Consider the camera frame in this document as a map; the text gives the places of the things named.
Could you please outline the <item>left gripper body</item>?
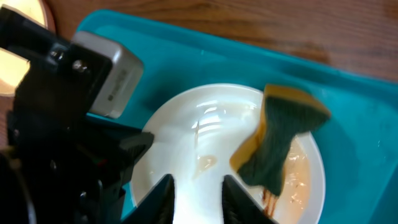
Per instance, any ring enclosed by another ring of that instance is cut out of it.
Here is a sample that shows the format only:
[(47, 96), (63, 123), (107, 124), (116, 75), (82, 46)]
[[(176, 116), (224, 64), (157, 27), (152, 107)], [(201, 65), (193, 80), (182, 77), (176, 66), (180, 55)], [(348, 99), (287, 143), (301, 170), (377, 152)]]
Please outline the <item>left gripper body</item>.
[(2, 223), (120, 223), (140, 129), (86, 118), (112, 61), (1, 8), (1, 48), (30, 62), (7, 114)]

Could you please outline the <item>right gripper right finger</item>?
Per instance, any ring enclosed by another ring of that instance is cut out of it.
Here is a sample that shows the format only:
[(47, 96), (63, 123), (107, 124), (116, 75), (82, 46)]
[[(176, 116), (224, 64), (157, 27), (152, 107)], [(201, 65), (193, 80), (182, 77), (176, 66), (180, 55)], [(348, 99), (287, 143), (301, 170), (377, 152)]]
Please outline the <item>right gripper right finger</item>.
[(232, 175), (225, 175), (221, 202), (224, 224), (277, 224), (266, 217)]

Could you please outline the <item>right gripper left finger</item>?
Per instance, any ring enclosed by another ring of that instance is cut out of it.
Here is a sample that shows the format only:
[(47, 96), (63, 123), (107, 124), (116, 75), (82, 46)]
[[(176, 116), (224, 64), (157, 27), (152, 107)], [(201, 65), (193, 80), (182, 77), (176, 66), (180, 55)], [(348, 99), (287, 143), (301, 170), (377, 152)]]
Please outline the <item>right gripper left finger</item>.
[(175, 211), (175, 182), (164, 175), (122, 224), (172, 224)]

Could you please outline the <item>white plate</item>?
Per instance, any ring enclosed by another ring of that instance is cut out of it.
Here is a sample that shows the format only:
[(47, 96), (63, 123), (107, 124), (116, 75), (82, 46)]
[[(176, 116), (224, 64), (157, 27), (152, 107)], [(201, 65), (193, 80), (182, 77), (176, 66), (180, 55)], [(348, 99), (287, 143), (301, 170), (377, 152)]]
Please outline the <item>white plate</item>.
[[(185, 91), (162, 105), (144, 131), (154, 143), (135, 165), (131, 194), (139, 205), (165, 175), (175, 181), (175, 223), (222, 223), (221, 186), (233, 170), (229, 159), (259, 122), (262, 93), (241, 85), (213, 84)], [(261, 187), (246, 187), (261, 210), (279, 223), (318, 223), (325, 200), (325, 172), (310, 133), (291, 143), (278, 200)]]

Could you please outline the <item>green yellow sponge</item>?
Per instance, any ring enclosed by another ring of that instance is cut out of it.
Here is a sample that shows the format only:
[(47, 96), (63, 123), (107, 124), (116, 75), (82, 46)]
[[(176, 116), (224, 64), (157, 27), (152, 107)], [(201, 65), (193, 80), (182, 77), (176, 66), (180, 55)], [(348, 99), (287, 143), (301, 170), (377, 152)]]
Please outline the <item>green yellow sponge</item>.
[(314, 131), (331, 117), (312, 95), (287, 86), (267, 84), (259, 124), (238, 147), (229, 164), (249, 186), (262, 186), (278, 197), (284, 184), (284, 163), (298, 134)]

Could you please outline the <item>teal plastic tray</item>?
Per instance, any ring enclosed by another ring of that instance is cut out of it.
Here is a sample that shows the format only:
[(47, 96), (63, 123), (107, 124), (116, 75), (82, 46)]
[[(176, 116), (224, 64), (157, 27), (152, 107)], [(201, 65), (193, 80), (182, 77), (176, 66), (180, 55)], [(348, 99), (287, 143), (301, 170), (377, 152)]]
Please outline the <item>teal plastic tray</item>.
[(314, 133), (326, 174), (322, 223), (397, 222), (397, 85), (109, 10), (78, 26), (123, 44), (144, 74), (119, 124), (143, 128), (171, 97), (196, 86), (290, 85), (318, 98), (331, 120)]

